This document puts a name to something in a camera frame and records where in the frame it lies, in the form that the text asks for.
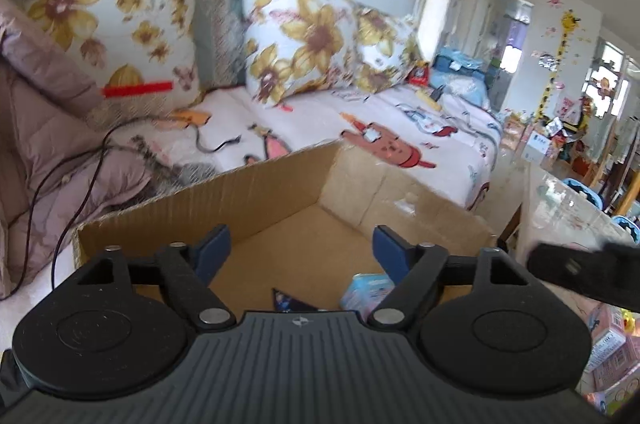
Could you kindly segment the pink small carton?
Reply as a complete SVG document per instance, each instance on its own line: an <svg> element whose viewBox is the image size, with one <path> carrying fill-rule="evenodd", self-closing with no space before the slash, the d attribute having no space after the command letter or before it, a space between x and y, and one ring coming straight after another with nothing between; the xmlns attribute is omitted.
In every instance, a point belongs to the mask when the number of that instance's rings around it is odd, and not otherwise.
<svg viewBox="0 0 640 424"><path fill-rule="evenodd" d="M613 415L639 390L639 319L599 304L587 323L592 348L580 390L601 413Z"/></svg>

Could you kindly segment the pink blue doll box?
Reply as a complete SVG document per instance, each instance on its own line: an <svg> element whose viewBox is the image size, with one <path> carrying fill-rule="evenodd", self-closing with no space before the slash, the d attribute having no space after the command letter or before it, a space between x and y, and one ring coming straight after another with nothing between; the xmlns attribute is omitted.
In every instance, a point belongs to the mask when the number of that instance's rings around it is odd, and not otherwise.
<svg viewBox="0 0 640 424"><path fill-rule="evenodd" d="M393 288L393 281L386 274L355 275L341 298L340 307L343 311L356 311L366 320Z"/></svg>

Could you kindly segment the floral pillow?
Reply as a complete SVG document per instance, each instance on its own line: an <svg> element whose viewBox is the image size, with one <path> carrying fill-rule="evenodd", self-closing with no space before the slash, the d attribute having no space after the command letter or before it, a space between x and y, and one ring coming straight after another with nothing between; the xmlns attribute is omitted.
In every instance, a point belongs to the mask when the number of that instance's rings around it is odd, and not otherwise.
<svg viewBox="0 0 640 424"><path fill-rule="evenodd" d="M357 19L349 0L243 0L245 85L254 102L352 85Z"/></svg>
<svg viewBox="0 0 640 424"><path fill-rule="evenodd" d="M96 83L87 115L107 127L201 98L195 0L13 0Z"/></svg>
<svg viewBox="0 0 640 424"><path fill-rule="evenodd" d="M376 94L405 82L409 73L423 60L414 18L359 7L356 19L357 69L354 83L357 88Z"/></svg>

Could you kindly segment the floral pillow near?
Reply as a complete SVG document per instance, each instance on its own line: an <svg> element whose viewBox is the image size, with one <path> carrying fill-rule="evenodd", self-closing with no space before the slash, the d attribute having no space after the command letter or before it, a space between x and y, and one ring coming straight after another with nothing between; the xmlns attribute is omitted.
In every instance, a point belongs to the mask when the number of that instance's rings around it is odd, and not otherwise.
<svg viewBox="0 0 640 424"><path fill-rule="evenodd" d="M96 83L87 115L107 127L201 98L195 0L13 0Z"/></svg>

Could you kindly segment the dark space folding cube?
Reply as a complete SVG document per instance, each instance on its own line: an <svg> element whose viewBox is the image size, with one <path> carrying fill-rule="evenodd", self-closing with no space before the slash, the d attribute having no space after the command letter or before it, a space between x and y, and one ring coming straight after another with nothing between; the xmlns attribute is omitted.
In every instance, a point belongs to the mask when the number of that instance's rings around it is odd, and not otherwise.
<svg viewBox="0 0 640 424"><path fill-rule="evenodd" d="M303 302L281 290L272 288L272 306L278 313L316 313L319 308Z"/></svg>

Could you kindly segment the cardboard storage box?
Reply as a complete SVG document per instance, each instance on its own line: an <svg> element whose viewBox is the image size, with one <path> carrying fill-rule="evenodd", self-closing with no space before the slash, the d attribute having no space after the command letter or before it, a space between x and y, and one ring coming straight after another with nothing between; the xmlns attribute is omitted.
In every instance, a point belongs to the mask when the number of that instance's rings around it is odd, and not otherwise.
<svg viewBox="0 0 640 424"><path fill-rule="evenodd" d="M235 316L269 311L274 289L337 308L352 277L381 269L371 247L378 225L454 255L474 256L496 242L480 217L408 170L332 143L85 223L74 234L74 259L84 265L107 245L129 257L150 256L169 243L198 243L219 224L230 230L231 252L209 288Z"/></svg>

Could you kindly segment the floral pillow far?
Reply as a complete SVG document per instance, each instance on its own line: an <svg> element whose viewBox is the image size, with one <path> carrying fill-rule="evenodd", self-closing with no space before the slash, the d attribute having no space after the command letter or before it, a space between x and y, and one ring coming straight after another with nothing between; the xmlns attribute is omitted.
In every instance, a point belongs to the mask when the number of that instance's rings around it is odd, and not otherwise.
<svg viewBox="0 0 640 424"><path fill-rule="evenodd" d="M356 19L357 69L354 83L357 88L376 94L405 82L409 73L423 60L414 18L359 7Z"/></svg>

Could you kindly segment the floral pillow middle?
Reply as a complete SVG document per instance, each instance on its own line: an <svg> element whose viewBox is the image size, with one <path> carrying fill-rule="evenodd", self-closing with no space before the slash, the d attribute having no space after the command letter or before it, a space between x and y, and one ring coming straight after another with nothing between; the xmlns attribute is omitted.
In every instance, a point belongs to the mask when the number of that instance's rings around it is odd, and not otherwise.
<svg viewBox="0 0 640 424"><path fill-rule="evenodd" d="M245 85L254 102L352 85L357 19L349 0L243 0Z"/></svg>

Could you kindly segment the pink down jacket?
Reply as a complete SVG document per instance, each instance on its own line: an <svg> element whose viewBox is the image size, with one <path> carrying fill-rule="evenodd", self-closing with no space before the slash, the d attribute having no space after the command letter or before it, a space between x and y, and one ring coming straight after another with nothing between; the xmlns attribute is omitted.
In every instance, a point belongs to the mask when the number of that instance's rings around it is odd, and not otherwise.
<svg viewBox="0 0 640 424"><path fill-rule="evenodd" d="M1 294L49 264L66 225L102 214L149 184L126 150L94 154L86 122L96 85L12 0L1 0Z"/></svg>

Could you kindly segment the cartoon print sofa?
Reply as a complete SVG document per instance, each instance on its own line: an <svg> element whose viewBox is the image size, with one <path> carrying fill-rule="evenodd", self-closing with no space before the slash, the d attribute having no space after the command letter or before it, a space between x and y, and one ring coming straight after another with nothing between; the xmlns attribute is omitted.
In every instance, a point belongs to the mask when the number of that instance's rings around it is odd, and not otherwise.
<svg viewBox="0 0 640 424"><path fill-rule="evenodd" d="M167 115L142 115L107 127L86 117L103 135L93 151L100 161L107 151L126 150L143 160L150 177L145 189L102 214L219 172L336 140L346 129L391 129L409 146L402 167L473 213L488 189L501 135L490 114L447 96L444 114L416 125L410 114L422 106L404 82L370 94L354 80L348 88L297 94L264 106L254 102L245 85L244 27L243 0L195 0L200 100Z"/></svg>

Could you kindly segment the giraffe height sticker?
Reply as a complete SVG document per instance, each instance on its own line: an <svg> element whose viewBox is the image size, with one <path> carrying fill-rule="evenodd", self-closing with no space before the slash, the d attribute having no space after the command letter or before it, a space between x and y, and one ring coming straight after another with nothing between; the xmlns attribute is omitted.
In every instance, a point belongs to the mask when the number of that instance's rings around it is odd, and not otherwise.
<svg viewBox="0 0 640 424"><path fill-rule="evenodd" d="M549 79L547 81L544 92L542 93L540 102L535 113L535 120L539 121L544 118L544 109L546 109L548 100L551 96L556 79L559 77L560 67L563 62L568 45L570 45L570 37L579 27L580 19L575 15L574 10L569 8L561 17L561 36L558 49L554 56L554 65L550 68Z"/></svg>

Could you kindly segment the red snack box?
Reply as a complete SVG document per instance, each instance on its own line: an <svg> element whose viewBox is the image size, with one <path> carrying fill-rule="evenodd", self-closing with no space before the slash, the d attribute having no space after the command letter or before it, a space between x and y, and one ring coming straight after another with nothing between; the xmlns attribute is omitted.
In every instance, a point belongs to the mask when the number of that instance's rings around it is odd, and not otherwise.
<svg viewBox="0 0 640 424"><path fill-rule="evenodd" d="M428 63L424 62L424 60L419 60L410 70L407 81L409 84L427 88L429 80L430 66L428 66Z"/></svg>

